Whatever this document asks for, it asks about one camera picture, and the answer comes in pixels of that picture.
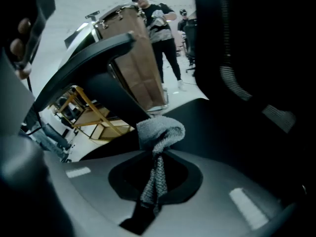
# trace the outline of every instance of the person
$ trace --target person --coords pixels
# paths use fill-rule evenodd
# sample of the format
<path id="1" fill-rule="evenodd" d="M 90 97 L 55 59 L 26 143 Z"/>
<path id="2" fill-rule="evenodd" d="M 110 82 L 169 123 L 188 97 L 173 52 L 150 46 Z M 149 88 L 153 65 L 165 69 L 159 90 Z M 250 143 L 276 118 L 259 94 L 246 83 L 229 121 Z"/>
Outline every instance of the person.
<path id="1" fill-rule="evenodd" d="M 153 46 L 162 87 L 165 90 L 162 70 L 162 53 L 164 53 L 178 80 L 179 89 L 185 91 L 184 83 L 181 80 L 180 68 L 177 62 L 176 45 L 170 26 L 167 23 L 167 20 L 175 20 L 177 18 L 176 13 L 164 3 L 150 4 L 148 0 L 132 1 L 136 2 L 146 15 L 146 27 Z"/>
<path id="2" fill-rule="evenodd" d="M 178 23 L 178 33 L 183 36 L 184 34 L 184 27 L 188 24 L 188 16 L 187 16 L 187 11 L 185 9 L 180 10 L 180 15 L 182 16 L 182 20 Z M 186 48 L 188 50 L 189 42 L 186 37 L 184 37 L 184 41 L 186 43 Z M 189 63 L 190 66 L 193 65 L 193 59 L 189 57 Z"/>
<path id="3" fill-rule="evenodd" d="M 184 33 L 183 28 L 188 23 L 187 11 L 185 9 L 180 10 L 180 15 L 182 16 L 182 20 L 178 23 L 178 32 L 181 35 Z"/>

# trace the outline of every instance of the metal bracket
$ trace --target metal bracket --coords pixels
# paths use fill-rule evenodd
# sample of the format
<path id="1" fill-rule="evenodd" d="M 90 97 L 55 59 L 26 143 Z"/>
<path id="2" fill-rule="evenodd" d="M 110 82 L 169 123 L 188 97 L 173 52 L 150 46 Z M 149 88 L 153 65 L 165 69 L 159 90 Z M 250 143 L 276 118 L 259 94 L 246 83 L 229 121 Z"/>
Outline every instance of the metal bracket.
<path id="1" fill-rule="evenodd" d="M 118 14 L 118 19 L 121 20 L 123 18 L 123 16 L 120 14 L 122 11 L 121 10 L 117 10 L 116 13 Z"/>
<path id="2" fill-rule="evenodd" d="M 103 29 L 107 29 L 109 27 L 107 24 L 104 24 L 104 20 L 102 20 L 100 24 L 102 25 Z"/>
<path id="3" fill-rule="evenodd" d="M 143 10 L 141 8 L 138 8 L 137 17 L 142 17 L 143 20 L 144 20 L 144 23 L 147 24 L 146 15 L 145 15 L 145 13 L 143 12 Z"/>

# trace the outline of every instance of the wooden shelf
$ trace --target wooden shelf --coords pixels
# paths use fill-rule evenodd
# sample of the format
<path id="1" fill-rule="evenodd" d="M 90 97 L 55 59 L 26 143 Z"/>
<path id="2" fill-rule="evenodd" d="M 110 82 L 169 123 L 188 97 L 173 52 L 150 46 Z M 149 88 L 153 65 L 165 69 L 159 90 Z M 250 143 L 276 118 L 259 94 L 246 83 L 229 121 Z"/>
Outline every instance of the wooden shelf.
<path id="1" fill-rule="evenodd" d="M 128 132 L 128 125 L 124 126 L 116 126 L 116 128 L 122 133 L 125 134 Z M 92 140 L 105 140 L 111 141 L 117 137 L 120 137 L 111 127 L 104 127 L 103 125 L 99 124 L 94 129 L 93 133 L 91 134 Z"/>
<path id="2" fill-rule="evenodd" d="M 71 103 L 75 99 L 75 97 L 77 97 L 77 95 L 78 92 L 75 92 L 74 94 L 70 95 L 66 102 L 63 104 L 63 106 L 58 110 L 58 113 L 61 113 L 68 106 L 68 104 Z"/>
<path id="3" fill-rule="evenodd" d="M 110 123 L 114 126 L 128 126 L 128 124 L 126 122 L 124 122 L 121 119 L 117 119 L 117 120 L 110 120 Z"/>
<path id="4" fill-rule="evenodd" d="M 105 107 L 101 107 L 98 109 L 100 113 L 106 117 L 109 114 L 109 110 Z M 99 124 L 100 123 L 99 116 L 90 108 L 87 108 L 83 111 L 77 121 L 73 124 L 74 127 L 76 126 L 85 126 L 85 125 L 92 125 L 92 124 Z"/>

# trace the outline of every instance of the gray towel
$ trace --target gray towel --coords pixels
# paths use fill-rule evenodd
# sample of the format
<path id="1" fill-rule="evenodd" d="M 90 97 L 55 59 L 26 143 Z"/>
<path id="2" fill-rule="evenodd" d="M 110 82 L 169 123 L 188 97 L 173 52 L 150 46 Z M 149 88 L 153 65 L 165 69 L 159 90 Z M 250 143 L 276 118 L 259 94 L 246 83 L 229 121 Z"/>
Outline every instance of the gray towel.
<path id="1" fill-rule="evenodd" d="M 157 215 L 159 207 L 157 200 L 167 193 L 167 183 L 161 153 L 167 147 L 182 140 L 185 135 L 183 124 L 173 118 L 158 116 L 137 124 L 140 149 L 153 152 L 153 168 L 150 178 L 141 196 L 141 205 L 153 207 Z"/>

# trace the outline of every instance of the hand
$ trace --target hand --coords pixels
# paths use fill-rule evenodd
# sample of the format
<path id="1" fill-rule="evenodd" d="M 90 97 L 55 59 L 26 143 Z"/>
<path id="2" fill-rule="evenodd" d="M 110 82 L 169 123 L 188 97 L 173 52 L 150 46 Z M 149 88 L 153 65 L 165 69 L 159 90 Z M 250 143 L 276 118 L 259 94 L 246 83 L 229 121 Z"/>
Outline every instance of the hand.
<path id="1" fill-rule="evenodd" d="M 31 22 L 28 18 L 22 19 L 18 26 L 18 32 L 22 35 L 27 35 L 31 30 Z M 16 56 L 17 61 L 22 61 L 25 55 L 26 43 L 23 43 L 19 38 L 14 39 L 10 44 L 10 52 Z M 31 73 L 31 66 L 26 66 L 23 70 L 16 70 L 16 75 L 20 79 L 26 79 Z"/>

